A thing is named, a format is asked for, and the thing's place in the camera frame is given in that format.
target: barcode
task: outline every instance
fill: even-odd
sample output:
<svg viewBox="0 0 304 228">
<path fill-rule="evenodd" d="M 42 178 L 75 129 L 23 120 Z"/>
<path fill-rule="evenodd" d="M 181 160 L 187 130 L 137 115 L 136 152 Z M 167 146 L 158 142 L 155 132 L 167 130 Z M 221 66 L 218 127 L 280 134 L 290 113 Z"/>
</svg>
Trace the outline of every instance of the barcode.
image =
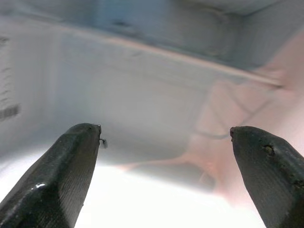
<svg viewBox="0 0 304 228">
<path fill-rule="evenodd" d="M 14 117 L 19 113 L 19 105 L 7 107 L 6 109 L 0 110 L 0 121 L 6 118 Z"/>
</svg>

